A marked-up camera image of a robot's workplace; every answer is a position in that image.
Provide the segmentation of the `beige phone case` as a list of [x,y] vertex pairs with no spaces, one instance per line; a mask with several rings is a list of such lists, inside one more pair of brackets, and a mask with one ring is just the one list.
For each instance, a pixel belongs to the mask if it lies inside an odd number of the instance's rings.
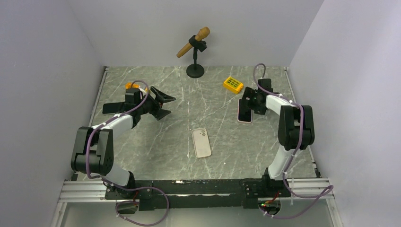
[[205,128],[192,130],[192,140],[197,158],[205,158],[212,155],[208,133]]

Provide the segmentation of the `phone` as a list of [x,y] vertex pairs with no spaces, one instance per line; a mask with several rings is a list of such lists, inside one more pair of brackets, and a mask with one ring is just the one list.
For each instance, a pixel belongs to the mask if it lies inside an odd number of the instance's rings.
[[238,100],[238,113],[237,120],[243,123],[251,123],[252,122],[252,110],[248,106],[248,100],[239,99]]

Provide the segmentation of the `black smartphone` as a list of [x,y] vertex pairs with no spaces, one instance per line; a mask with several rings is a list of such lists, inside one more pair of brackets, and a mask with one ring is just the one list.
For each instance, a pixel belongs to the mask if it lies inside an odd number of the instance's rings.
[[119,114],[123,113],[125,109],[124,102],[106,103],[103,104],[102,114]]

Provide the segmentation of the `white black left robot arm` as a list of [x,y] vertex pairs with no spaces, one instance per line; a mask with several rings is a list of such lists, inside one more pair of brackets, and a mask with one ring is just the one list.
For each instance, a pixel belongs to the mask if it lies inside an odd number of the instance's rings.
[[111,119],[78,129],[70,162],[72,170],[91,179],[102,178],[116,186],[123,198],[131,198],[136,192],[135,178],[132,172],[114,163],[114,139],[136,127],[144,114],[157,120],[164,118],[170,111],[164,110],[163,104],[175,100],[153,86],[145,90],[136,85],[127,88],[123,102],[103,105],[102,113],[113,114]]

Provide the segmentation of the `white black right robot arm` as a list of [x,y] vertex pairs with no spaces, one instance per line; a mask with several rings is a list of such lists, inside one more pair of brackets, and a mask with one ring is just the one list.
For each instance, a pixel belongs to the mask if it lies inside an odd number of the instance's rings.
[[269,110],[279,116],[279,149],[273,162],[267,168],[269,179],[261,183],[261,191],[266,196],[273,196],[279,191],[277,181],[286,182],[288,169],[301,150],[314,143],[313,109],[309,105],[298,105],[274,92],[270,79],[257,80],[257,89],[246,87],[242,103],[246,110],[264,115]]

